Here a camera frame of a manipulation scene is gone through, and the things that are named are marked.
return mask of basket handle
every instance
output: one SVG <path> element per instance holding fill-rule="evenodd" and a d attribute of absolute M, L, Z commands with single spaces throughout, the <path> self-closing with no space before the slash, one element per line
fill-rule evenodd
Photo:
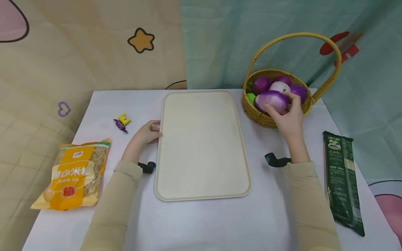
<path fill-rule="evenodd" d="M 332 85 L 332 83 L 338 77 L 340 67 L 342 65 L 342 55 L 339 51 L 338 46 L 328 37 L 325 37 L 323 35 L 313 33 L 313 32 L 295 32 L 295 33 L 286 34 L 281 37 L 275 38 L 275 39 L 269 41 L 268 43 L 266 43 L 265 45 L 263 45 L 254 54 L 253 58 L 251 59 L 250 66 L 248 67 L 248 71 L 247 71 L 247 75 L 246 75 L 246 80 L 244 81 L 243 89 L 245 90 L 247 88 L 247 80 L 248 80 L 248 77 L 250 76 L 251 68 L 252 68 L 254 62 L 259 57 L 259 55 L 261 55 L 261 53 L 263 53 L 263 51 L 265 51 L 265 49 L 270 47 L 271 45 L 273 45 L 281 40 L 285 40 L 285 39 L 288 39 L 291 37 L 315 37 L 315 38 L 321 39 L 321 40 L 325 41 L 326 43 L 328 43 L 334 49 L 334 52 L 336 55 L 335 69 L 332 72 L 331 76 L 329 76 L 329 78 L 320 86 L 320 88 L 318 88 L 318 90 L 312 96 L 312 105 L 313 105 L 321 98 L 321 96 L 328 90 L 328 88 Z"/>

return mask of beige sleeve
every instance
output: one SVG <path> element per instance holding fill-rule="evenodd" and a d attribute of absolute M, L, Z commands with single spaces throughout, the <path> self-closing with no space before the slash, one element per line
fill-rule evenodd
<path fill-rule="evenodd" d="M 283 169 L 291 188 L 300 251 L 339 251 L 334 218 L 314 163 L 289 163 Z"/>
<path fill-rule="evenodd" d="M 96 205 L 80 251 L 121 251 L 142 168 L 120 161 Z"/>

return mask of right hand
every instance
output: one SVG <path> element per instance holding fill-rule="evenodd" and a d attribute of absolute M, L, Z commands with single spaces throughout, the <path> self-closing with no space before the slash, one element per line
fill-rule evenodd
<path fill-rule="evenodd" d="M 135 133 L 131 141 L 141 145 L 158 142 L 162 136 L 162 133 L 159 132 L 159 127 L 156 126 L 158 124 L 160 124 L 160 120 L 148 121 Z"/>
<path fill-rule="evenodd" d="M 268 104 L 265 105 L 265 111 L 275 121 L 280 133 L 286 140 L 300 136 L 303 137 L 303 111 L 300 97 L 291 92 L 284 92 L 282 94 L 291 100 L 291 105 L 288 104 L 289 112 L 281 115 Z"/>

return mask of pink cartoon shape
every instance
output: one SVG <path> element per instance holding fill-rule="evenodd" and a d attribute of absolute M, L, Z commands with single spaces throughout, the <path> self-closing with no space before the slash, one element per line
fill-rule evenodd
<path fill-rule="evenodd" d="M 383 180 L 370 189 L 402 246 L 402 180 Z"/>
<path fill-rule="evenodd" d="M 18 6 L 12 0 L 0 0 L 0 43 L 19 41 L 28 32 L 28 20 Z"/>
<path fill-rule="evenodd" d="M 377 195 L 375 198 L 391 229 L 402 243 L 402 198 L 393 194 Z"/>

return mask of candy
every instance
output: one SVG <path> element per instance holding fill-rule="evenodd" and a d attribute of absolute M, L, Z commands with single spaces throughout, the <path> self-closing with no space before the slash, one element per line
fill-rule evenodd
<path fill-rule="evenodd" d="M 117 119 L 120 120 L 124 126 L 127 125 L 128 122 L 131 121 L 125 116 L 125 113 L 122 113 L 120 116 L 117 117 Z"/>
<path fill-rule="evenodd" d="M 120 116 L 117 117 L 118 119 L 113 119 L 116 123 L 116 126 L 122 130 L 124 133 L 128 133 L 125 129 L 125 126 L 131 121 L 129 120 L 125 113 L 122 113 Z"/>

